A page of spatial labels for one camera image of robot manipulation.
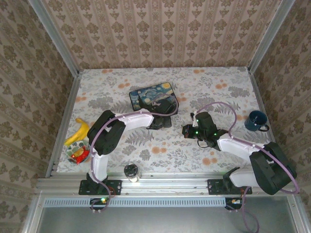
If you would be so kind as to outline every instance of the table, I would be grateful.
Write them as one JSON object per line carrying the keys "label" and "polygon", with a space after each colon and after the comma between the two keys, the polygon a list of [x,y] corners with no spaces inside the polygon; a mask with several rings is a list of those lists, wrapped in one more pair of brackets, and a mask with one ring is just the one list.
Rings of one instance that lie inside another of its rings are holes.
{"label": "table", "polygon": [[[131,68],[89,69],[82,74],[80,87],[67,129],[66,138],[80,127],[82,118],[90,126],[103,111],[132,112],[128,93],[143,87],[169,82],[178,98],[178,115],[172,116],[172,127],[158,131],[138,128],[125,132],[117,148],[110,154],[108,172],[123,172],[129,162],[142,172],[226,172],[246,161],[230,153],[198,147],[194,139],[184,139],[182,126],[191,124],[190,113],[202,106],[223,101],[238,114],[233,134],[257,143],[266,143],[268,134],[250,132],[244,127],[248,114],[259,109],[250,76],[245,67],[205,68]],[[233,113],[226,107],[208,108],[218,128],[228,129]],[[63,146],[57,172],[86,173],[90,159],[76,165],[68,161]]]}

